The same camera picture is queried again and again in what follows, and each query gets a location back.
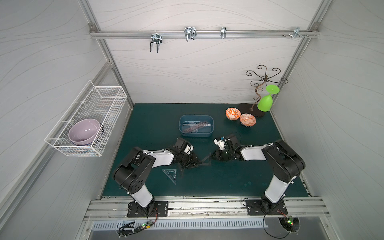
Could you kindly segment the stencil ruler large dark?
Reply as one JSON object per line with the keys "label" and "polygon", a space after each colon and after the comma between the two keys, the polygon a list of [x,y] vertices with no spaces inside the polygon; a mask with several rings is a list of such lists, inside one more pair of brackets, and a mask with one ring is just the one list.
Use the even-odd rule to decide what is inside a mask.
{"label": "stencil ruler large dark", "polygon": [[183,124],[183,127],[186,127],[183,132],[197,133],[200,129],[210,126],[211,124],[209,122],[188,122]]}

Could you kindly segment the blue plastic storage box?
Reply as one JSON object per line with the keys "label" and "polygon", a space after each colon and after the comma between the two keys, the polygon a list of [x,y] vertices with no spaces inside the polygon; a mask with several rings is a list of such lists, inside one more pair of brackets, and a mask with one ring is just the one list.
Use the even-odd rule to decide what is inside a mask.
{"label": "blue plastic storage box", "polygon": [[184,137],[208,138],[214,128],[214,119],[208,115],[183,115],[179,120],[179,131]]}

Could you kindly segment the thin clear straight ruler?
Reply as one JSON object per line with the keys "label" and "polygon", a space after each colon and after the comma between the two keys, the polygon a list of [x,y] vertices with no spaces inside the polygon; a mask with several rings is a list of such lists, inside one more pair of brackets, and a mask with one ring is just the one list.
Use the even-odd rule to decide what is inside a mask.
{"label": "thin clear straight ruler", "polygon": [[194,121],[185,121],[182,123],[183,126],[204,126],[204,127],[210,127],[211,123],[204,121],[204,122],[194,122]]}

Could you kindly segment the clear protractor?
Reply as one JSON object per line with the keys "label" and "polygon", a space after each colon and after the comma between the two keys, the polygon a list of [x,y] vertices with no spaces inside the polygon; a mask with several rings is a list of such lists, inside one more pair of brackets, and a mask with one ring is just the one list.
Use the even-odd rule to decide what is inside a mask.
{"label": "clear protractor", "polygon": [[187,132],[187,133],[197,133],[198,132],[199,127],[200,127],[200,125],[198,123],[190,122],[189,125],[190,125],[190,127],[188,129],[186,129],[185,132]]}

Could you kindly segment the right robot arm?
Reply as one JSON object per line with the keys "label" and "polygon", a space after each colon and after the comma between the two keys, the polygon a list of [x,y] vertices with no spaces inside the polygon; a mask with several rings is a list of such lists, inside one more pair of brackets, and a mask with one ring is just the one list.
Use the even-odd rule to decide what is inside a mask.
{"label": "right robot arm", "polygon": [[261,208],[265,213],[276,209],[283,202],[289,185],[306,168],[304,160],[283,140],[262,146],[241,145],[237,137],[230,135],[214,139],[219,147],[213,158],[221,161],[266,161],[273,171],[273,178],[262,195]]}

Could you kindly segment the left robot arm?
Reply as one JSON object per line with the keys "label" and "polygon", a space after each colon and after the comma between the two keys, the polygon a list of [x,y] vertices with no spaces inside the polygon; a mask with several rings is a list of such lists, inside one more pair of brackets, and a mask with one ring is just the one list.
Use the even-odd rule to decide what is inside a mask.
{"label": "left robot arm", "polygon": [[202,163],[193,152],[192,146],[184,149],[171,147],[159,151],[133,148],[115,170],[113,179],[120,189],[124,189],[143,208],[153,206],[153,195],[146,187],[146,180],[153,168],[180,164],[184,169],[193,168]]}

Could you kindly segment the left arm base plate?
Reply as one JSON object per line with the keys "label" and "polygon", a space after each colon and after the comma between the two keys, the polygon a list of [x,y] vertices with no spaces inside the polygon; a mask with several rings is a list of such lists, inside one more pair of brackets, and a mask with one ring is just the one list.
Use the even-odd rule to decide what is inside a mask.
{"label": "left arm base plate", "polygon": [[167,217],[168,216],[168,201],[152,200],[146,207],[142,207],[136,202],[128,204],[128,218],[146,218],[146,217]]}

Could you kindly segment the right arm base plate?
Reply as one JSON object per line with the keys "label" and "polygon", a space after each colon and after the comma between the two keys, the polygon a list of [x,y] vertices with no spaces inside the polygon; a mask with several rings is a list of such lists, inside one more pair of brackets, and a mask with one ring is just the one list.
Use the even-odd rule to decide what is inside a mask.
{"label": "right arm base plate", "polygon": [[250,200],[246,199],[244,205],[249,216],[284,216],[288,215],[286,204],[283,200],[277,203],[271,203],[264,199]]}

